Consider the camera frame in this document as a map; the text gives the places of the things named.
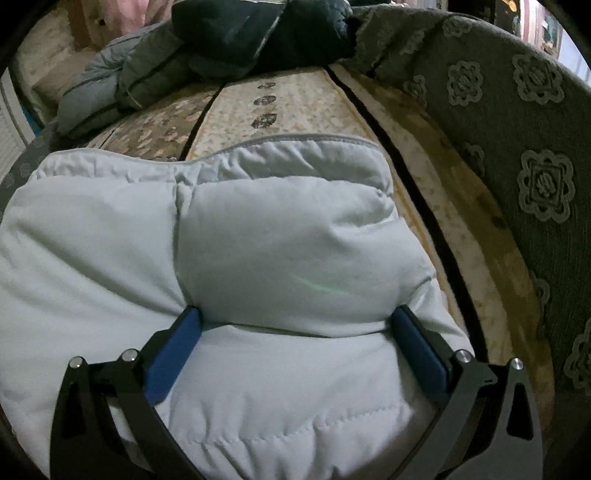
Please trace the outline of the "light blue puffy jacket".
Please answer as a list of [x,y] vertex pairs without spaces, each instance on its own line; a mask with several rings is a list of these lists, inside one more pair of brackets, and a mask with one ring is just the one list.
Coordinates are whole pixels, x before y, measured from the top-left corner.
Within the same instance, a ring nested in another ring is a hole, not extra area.
[[204,334],[157,411],[209,479],[385,479],[433,418],[387,330],[469,349],[381,149],[276,136],[193,161],[48,155],[1,221],[1,404],[42,471],[68,361]]

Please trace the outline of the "beige floral patterned blanket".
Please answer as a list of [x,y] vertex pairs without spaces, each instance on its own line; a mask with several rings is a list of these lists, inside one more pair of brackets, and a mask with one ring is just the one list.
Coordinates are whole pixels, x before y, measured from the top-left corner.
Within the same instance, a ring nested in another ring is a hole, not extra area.
[[247,250],[249,270],[187,276],[209,318],[327,333],[317,315],[284,312],[277,270],[287,254],[259,240],[293,237],[339,203],[341,224],[370,241],[301,239],[318,258],[335,256],[339,272],[322,278],[290,268],[284,278],[297,300],[342,297],[353,273],[362,299],[409,303],[435,278],[441,304],[474,347],[494,362],[525,360],[541,423],[550,426],[554,373],[549,344],[536,334],[536,278],[479,172],[400,91],[341,67],[190,86],[101,128],[90,144],[152,162],[182,159],[197,171],[214,166],[215,176],[195,185],[216,194],[211,255]]

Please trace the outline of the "grey blue folded quilt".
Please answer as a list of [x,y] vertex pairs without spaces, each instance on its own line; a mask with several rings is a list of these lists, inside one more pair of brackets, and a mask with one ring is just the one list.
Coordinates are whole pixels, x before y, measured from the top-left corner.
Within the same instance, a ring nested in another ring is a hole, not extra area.
[[188,55],[167,20],[108,43],[64,92],[59,134],[77,139],[143,110],[190,78]]

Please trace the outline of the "cream stacked bedding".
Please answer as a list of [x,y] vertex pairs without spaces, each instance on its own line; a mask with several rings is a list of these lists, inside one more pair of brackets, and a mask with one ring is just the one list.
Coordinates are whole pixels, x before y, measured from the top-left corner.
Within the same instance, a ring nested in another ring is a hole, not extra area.
[[43,124],[52,120],[70,83],[109,40],[98,1],[60,1],[20,45],[11,74]]

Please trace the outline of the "pink window curtain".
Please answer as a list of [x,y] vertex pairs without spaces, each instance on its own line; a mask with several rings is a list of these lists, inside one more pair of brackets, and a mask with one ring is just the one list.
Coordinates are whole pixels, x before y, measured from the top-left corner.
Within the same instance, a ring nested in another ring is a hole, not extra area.
[[169,19],[173,5],[173,0],[100,1],[108,32],[116,37]]

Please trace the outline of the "dark navy striped quilt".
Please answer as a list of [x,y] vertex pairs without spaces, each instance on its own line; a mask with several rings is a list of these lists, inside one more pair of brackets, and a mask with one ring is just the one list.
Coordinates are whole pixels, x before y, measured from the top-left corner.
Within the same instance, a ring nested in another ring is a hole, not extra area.
[[206,81],[324,66],[355,44],[348,1],[180,1],[174,34]]

